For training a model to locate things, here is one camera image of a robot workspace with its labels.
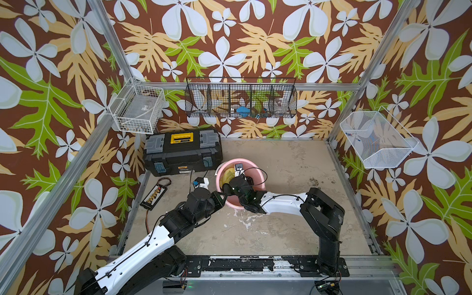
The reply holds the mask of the pink plastic bucket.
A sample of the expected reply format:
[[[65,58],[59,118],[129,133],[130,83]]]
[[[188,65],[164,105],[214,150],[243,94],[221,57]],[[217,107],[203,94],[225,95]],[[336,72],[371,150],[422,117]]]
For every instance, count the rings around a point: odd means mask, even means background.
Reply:
[[[218,168],[215,173],[216,176],[216,188],[218,191],[221,191],[221,186],[220,182],[223,180],[223,176],[227,170],[230,168],[235,168],[236,164],[242,164],[243,165],[243,170],[245,171],[245,175],[251,177],[254,181],[254,186],[253,189],[255,191],[265,191],[266,190],[266,185],[263,183],[267,176],[263,171],[261,171],[258,166],[253,163],[252,161],[249,161],[247,159],[243,158],[236,158],[229,160],[225,163],[222,163]],[[244,210],[245,208],[240,204],[239,199],[236,195],[230,195],[227,197],[226,200],[226,206],[233,208],[235,210]]]

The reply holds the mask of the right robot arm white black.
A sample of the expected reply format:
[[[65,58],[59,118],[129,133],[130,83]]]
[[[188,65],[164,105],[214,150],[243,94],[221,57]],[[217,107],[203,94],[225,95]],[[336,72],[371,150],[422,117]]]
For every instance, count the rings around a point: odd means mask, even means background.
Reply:
[[[240,205],[255,214],[284,213],[303,217],[319,238],[318,271],[333,276],[339,265],[343,207],[318,188],[300,194],[276,194],[254,190],[249,179],[245,175],[233,178],[222,185],[222,192],[237,196]]]

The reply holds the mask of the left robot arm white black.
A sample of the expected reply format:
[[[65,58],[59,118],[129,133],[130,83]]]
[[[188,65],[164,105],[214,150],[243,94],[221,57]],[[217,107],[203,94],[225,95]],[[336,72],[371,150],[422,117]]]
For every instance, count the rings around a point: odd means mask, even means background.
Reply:
[[[225,206],[227,195],[196,188],[186,201],[158,220],[153,230],[129,251],[96,271],[83,270],[76,279],[76,295],[135,295],[152,282],[177,276],[186,255],[176,246],[202,220]]]

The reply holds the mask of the yellow microfiber cloth black trim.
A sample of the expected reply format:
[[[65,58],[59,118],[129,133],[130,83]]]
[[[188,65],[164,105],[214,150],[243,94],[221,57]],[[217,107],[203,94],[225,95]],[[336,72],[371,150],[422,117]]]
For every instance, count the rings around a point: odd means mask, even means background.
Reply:
[[[235,168],[226,169],[220,177],[219,184],[222,187],[224,184],[229,184],[232,179],[236,177]]]

